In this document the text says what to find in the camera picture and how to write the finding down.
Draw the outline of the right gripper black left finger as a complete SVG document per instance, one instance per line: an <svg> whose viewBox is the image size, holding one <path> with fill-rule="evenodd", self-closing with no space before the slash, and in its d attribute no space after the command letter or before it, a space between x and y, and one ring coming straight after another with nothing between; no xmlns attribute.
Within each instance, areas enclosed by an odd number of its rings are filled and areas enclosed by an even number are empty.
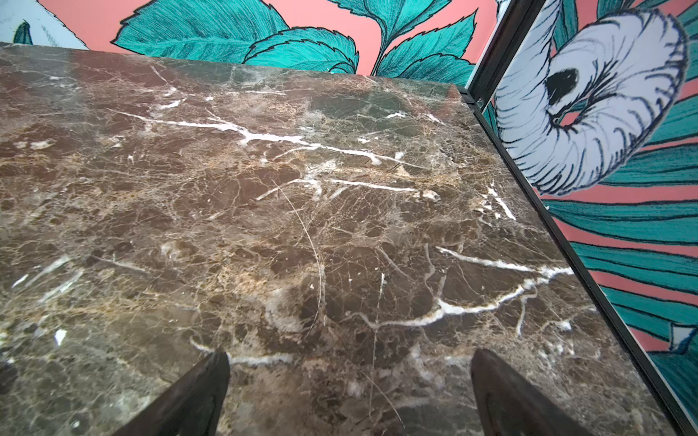
<svg viewBox="0 0 698 436"><path fill-rule="evenodd" d="M114 435L215 435L229 381L229 359L219 349L197 363Z"/></svg>

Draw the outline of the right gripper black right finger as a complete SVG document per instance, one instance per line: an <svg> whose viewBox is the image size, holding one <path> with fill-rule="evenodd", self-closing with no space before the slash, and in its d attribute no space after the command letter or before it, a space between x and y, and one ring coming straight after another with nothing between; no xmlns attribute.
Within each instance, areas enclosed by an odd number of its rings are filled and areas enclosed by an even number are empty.
<svg viewBox="0 0 698 436"><path fill-rule="evenodd" d="M490 350L474 353L471 379L486 435L590 433Z"/></svg>

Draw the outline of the black enclosure frame post right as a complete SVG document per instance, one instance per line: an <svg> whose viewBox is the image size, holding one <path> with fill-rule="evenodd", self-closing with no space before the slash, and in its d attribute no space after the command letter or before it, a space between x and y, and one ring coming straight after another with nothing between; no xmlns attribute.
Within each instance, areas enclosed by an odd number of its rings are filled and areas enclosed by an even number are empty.
<svg viewBox="0 0 698 436"><path fill-rule="evenodd" d="M497 1L497 22L484 54L462 96L483 109L500 85L517 51L541 13L545 0Z"/></svg>

